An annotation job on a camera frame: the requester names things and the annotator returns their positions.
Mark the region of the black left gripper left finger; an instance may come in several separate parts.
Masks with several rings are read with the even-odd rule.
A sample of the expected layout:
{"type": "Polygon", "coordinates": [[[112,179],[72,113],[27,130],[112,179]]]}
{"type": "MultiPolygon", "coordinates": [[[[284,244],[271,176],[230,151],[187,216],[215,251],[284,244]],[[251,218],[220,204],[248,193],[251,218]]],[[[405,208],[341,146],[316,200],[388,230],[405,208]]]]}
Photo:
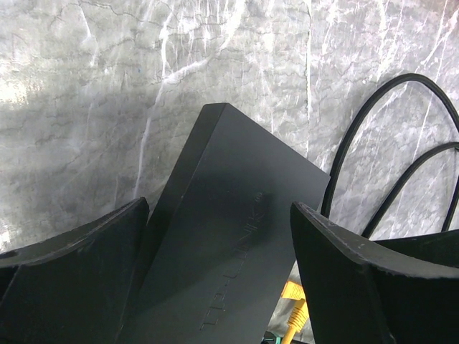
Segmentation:
{"type": "Polygon", "coordinates": [[[142,277],[149,206],[1,254],[2,343],[115,343],[142,277]]]}

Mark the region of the black network switch box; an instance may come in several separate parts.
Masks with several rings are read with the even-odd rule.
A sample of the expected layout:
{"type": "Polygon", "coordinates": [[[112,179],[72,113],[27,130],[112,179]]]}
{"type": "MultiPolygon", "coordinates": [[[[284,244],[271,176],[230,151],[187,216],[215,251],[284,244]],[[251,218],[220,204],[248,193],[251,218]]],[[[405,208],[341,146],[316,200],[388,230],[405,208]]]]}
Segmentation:
{"type": "Polygon", "coordinates": [[[228,103],[205,105],[149,225],[160,244],[120,343],[260,343],[295,261],[290,206],[328,174],[228,103]]]}

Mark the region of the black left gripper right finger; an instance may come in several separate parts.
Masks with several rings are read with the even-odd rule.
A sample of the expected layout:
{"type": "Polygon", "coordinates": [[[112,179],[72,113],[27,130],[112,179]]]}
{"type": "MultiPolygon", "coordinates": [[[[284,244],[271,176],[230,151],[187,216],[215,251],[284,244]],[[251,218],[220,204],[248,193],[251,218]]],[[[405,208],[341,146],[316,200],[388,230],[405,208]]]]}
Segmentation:
{"type": "Polygon", "coordinates": [[[317,343],[456,343],[458,232],[371,241],[305,204],[293,246],[317,343]]]}

